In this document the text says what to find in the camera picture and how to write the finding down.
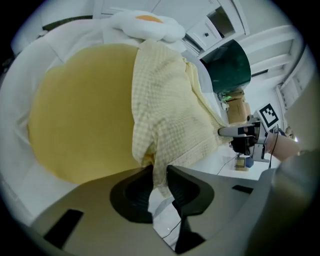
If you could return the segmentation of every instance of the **white bed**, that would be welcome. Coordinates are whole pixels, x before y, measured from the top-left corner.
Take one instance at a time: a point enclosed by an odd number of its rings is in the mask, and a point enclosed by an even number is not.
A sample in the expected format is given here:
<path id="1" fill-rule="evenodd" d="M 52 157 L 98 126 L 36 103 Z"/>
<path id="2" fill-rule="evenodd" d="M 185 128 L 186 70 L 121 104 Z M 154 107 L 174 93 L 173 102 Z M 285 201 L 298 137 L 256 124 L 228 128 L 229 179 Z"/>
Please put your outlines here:
<path id="1" fill-rule="evenodd" d="M 30 225 L 44 209 L 77 186 L 56 178 L 38 164 L 28 141 L 29 111 L 37 87 L 46 71 L 63 64 L 69 57 L 86 47 L 112 43 L 137 46 L 141 42 L 140 39 L 128 37 L 122 31 L 108 27 L 108 19 L 77 20 L 37 39 L 16 58 L 0 90 L 1 188 L 15 218 Z M 169 47 L 180 52 L 184 51 L 180 44 L 170 44 Z M 212 109 L 220 115 L 207 70 L 188 52 L 182 55 L 197 66 L 201 89 Z M 228 148 L 224 147 L 191 168 L 216 174 L 226 161 L 223 156 L 229 154 Z M 163 198 L 155 193 L 150 198 L 149 209 L 153 213 L 159 211 L 158 206 L 163 201 Z M 164 215 L 161 215 L 162 218 L 166 216 L 166 211 L 171 211 L 171 208 L 163 207 L 163 209 L 165 210 L 163 210 Z M 177 218 L 170 219 L 167 225 L 162 225 L 162 228 L 174 227 L 177 220 Z M 172 233 L 168 239 L 174 242 L 176 236 Z"/>

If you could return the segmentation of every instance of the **cardboard box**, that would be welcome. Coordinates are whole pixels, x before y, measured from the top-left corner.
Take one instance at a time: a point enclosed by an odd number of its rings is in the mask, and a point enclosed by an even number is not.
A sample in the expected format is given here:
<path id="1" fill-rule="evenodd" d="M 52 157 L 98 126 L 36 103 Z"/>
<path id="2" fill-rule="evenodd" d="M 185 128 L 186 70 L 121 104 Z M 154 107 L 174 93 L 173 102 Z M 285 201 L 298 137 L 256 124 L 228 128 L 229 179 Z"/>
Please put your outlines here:
<path id="1" fill-rule="evenodd" d="M 229 101 L 234 101 L 234 100 L 239 100 L 239 99 L 243 99 L 244 101 L 245 99 L 245 92 L 243 90 L 236 90 L 233 92 L 228 92 L 225 94 L 225 96 L 230 96 L 231 99 L 227 100 L 227 102 Z"/>
<path id="2" fill-rule="evenodd" d="M 243 124 L 247 122 L 247 116 L 251 114 L 250 106 L 244 99 L 228 101 L 227 111 L 229 124 Z"/>

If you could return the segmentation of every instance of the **fried egg pillow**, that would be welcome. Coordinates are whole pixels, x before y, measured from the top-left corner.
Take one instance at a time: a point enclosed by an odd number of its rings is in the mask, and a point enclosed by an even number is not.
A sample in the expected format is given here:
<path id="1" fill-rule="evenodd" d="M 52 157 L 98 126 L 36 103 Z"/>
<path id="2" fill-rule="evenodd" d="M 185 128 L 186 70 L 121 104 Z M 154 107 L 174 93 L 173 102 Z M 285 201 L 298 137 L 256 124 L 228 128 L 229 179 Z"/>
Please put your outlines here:
<path id="1" fill-rule="evenodd" d="M 144 40 L 164 40 L 173 43 L 186 34 L 184 27 L 175 19 L 157 16 L 147 11 L 121 11 L 109 18 L 109 22 L 112 28 L 122 30 L 127 36 Z"/>

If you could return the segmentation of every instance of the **gingham cloth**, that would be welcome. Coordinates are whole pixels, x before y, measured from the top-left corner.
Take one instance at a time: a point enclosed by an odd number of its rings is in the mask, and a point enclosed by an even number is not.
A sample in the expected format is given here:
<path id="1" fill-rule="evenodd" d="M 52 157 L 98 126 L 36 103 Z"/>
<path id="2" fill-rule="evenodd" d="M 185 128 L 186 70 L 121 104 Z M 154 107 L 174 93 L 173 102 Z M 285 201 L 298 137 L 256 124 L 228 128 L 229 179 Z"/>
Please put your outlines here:
<path id="1" fill-rule="evenodd" d="M 153 183 L 164 196 L 168 165 L 188 167 L 230 138 L 226 126 L 201 93 L 197 68 L 161 42 L 139 46 L 132 78 L 132 154 L 142 167 L 153 165 Z"/>

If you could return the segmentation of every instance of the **green lampshade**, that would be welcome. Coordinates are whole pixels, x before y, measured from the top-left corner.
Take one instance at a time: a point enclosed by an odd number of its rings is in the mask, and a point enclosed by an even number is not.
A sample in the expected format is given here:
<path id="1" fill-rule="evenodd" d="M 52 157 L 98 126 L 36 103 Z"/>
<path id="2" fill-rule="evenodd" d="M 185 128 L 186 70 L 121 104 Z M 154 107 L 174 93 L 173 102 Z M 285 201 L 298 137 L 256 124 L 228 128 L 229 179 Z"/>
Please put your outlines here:
<path id="1" fill-rule="evenodd" d="M 220 55 L 219 58 L 206 67 L 215 93 L 234 91 L 250 82 L 251 69 L 247 55 L 235 40 L 217 49 L 217 55 Z"/>

